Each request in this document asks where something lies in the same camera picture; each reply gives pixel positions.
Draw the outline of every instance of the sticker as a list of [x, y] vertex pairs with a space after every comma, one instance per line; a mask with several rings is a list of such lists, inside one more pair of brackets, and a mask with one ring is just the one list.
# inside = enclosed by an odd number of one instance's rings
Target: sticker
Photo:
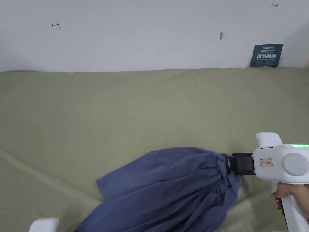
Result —
[[273, 165], [273, 160], [272, 159], [260, 159], [260, 165], [262, 167], [266, 167], [266, 166], [271, 167]]
[[255, 45], [250, 67], [277, 67], [283, 44]]

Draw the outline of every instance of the blue cloth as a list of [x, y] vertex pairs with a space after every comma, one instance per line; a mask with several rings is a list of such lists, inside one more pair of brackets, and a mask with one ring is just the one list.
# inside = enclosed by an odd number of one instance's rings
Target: blue cloth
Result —
[[241, 182], [227, 157], [193, 147], [145, 154], [97, 180], [104, 203], [75, 231], [214, 231]]

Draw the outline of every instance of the dark blue sign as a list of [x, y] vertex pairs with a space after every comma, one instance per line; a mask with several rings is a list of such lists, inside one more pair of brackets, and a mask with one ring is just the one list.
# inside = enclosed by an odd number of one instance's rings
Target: dark blue sign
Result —
[[250, 67], [273, 67], [279, 64], [283, 44], [255, 45]]

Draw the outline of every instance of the white round knob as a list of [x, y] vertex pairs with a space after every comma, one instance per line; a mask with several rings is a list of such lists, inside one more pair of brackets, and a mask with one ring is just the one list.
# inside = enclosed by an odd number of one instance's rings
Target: white round knob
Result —
[[302, 176], [309, 171], [309, 161], [298, 153], [287, 154], [282, 161], [284, 170], [293, 176]]

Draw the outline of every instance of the green indicator light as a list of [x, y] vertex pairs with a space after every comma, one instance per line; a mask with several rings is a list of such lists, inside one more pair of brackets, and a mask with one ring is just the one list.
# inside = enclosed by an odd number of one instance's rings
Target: green indicator light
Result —
[[298, 144], [293, 144], [292, 147], [309, 147], [309, 145], [298, 145]]

